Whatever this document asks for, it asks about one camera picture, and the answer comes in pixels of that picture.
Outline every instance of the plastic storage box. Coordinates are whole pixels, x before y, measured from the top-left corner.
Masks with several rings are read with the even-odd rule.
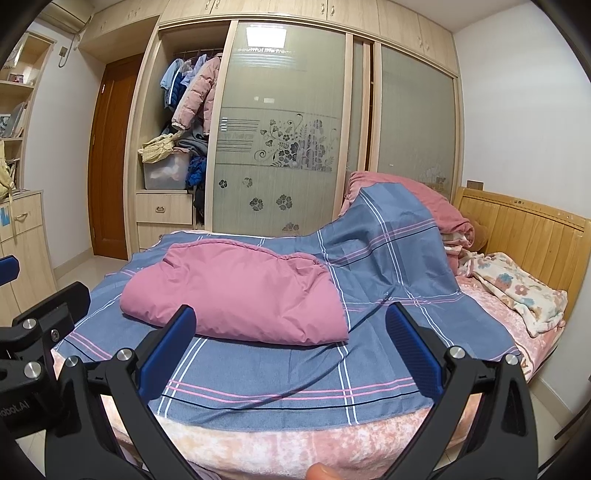
[[[171,153],[156,163],[144,163],[146,190],[184,190],[189,153]]]

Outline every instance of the hanging clothes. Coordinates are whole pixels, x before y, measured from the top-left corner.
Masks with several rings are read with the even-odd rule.
[[[217,76],[222,63],[222,54],[205,62],[193,79],[173,115],[173,127],[188,130],[203,105],[203,133],[209,135],[212,121],[213,99],[216,94]]]
[[[174,74],[173,81],[171,82],[170,89],[168,90],[167,97],[164,101],[164,104],[168,105],[168,108],[172,111],[176,110],[180,99],[183,97],[185,90],[187,89],[185,85],[181,84],[182,80],[183,72],[181,69],[178,69],[177,73]]]
[[[181,80],[181,84],[185,85],[185,87],[188,87],[191,84],[191,81],[199,73],[199,70],[201,70],[201,67],[205,65],[205,62],[207,62],[207,55],[203,54],[197,59],[193,69],[183,77],[183,79]]]
[[[170,87],[173,85],[174,76],[177,74],[179,68],[183,65],[181,59],[174,60],[169,67],[166,69],[162,80],[160,80],[160,86],[164,89],[164,107],[168,108],[168,93]]]

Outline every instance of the cabinet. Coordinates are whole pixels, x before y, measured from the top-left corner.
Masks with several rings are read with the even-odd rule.
[[[418,14],[389,0],[378,0],[379,32],[383,37],[423,54]]]
[[[326,20],[328,17],[328,0],[270,0],[269,13],[296,15]]]
[[[18,258],[21,271],[11,282],[21,312],[56,292],[42,226],[2,242],[4,255]]]
[[[458,73],[456,47],[451,32],[422,15],[418,16],[418,21],[425,56],[453,73]]]
[[[214,0],[170,0],[160,16],[160,22],[209,15]]]
[[[328,20],[380,34],[377,0],[329,0]]]
[[[157,17],[164,11],[167,3],[167,0],[124,0],[111,5],[92,17],[81,43],[86,43],[124,25]]]
[[[212,0],[212,15],[267,13],[269,0]]]
[[[9,325],[14,317],[57,289],[47,252],[41,192],[15,196],[11,209],[4,200],[0,217],[0,257],[14,255],[20,265],[18,278],[0,287],[0,325]]]

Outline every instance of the folded clothes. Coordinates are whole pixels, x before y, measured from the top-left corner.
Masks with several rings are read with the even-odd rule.
[[[349,339],[330,272],[306,253],[278,255],[222,238],[173,244],[131,278],[120,301],[123,313],[156,326],[184,304],[200,336],[280,345]]]
[[[177,141],[178,147],[188,148],[194,157],[207,157],[207,140],[203,136],[203,125],[195,120]]]

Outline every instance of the brown pillow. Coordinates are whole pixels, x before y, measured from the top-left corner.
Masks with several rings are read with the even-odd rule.
[[[479,224],[474,218],[466,215],[466,218],[470,220],[470,223],[474,227],[474,243],[468,250],[470,252],[478,252],[488,242],[488,227]]]

